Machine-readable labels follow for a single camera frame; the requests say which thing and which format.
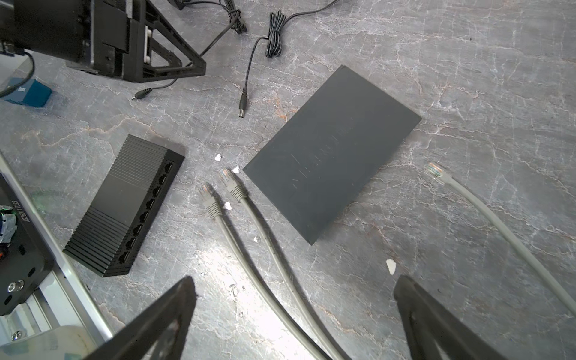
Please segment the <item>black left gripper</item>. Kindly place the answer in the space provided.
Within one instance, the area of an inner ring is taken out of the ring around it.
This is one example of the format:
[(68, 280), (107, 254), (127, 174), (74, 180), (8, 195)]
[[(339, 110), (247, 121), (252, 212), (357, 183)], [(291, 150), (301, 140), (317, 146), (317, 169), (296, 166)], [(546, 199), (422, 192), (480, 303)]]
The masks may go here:
[(13, 52), (150, 83), (206, 73), (206, 62), (151, 1), (14, 1)]

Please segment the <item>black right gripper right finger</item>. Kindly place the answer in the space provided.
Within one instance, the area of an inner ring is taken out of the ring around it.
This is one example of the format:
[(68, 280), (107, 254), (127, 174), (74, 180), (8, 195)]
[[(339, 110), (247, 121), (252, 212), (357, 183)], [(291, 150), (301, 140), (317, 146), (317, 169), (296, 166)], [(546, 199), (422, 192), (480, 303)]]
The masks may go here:
[(397, 279), (393, 292), (412, 359), (503, 359), (411, 277)]

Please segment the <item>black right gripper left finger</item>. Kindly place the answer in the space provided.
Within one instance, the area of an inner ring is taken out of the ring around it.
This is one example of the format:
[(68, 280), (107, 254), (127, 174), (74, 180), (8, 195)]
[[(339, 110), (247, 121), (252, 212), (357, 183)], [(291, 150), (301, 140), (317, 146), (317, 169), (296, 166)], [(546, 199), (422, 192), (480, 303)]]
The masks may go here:
[(194, 280), (183, 277), (87, 359), (180, 359), (194, 315)]

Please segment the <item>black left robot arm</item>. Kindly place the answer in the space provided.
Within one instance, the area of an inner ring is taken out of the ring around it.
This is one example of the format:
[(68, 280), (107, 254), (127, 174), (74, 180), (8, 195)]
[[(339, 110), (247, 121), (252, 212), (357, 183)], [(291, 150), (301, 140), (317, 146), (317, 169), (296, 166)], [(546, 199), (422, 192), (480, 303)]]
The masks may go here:
[(63, 59), (131, 83), (200, 77), (206, 62), (151, 1), (2, 1), (1, 54)]

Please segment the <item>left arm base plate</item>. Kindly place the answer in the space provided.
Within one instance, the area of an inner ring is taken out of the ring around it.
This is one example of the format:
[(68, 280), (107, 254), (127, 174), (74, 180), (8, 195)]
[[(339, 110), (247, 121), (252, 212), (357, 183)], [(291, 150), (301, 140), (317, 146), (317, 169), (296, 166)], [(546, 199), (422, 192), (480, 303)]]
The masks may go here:
[(54, 256), (22, 202), (1, 177), (1, 315), (26, 302), (53, 270)]

